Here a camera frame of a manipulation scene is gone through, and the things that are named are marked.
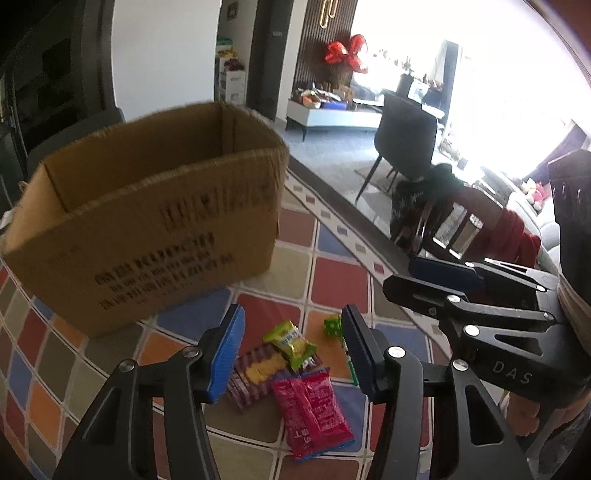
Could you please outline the person's right hand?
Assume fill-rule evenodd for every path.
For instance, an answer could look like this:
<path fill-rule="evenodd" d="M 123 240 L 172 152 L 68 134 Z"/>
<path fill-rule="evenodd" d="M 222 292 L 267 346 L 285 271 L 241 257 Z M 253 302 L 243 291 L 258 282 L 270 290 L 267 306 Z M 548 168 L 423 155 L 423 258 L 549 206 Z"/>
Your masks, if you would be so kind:
<path fill-rule="evenodd" d="M 506 393 L 501 410 L 511 431 L 516 436 L 528 437 L 540 427 L 540 405 L 513 393 Z"/>

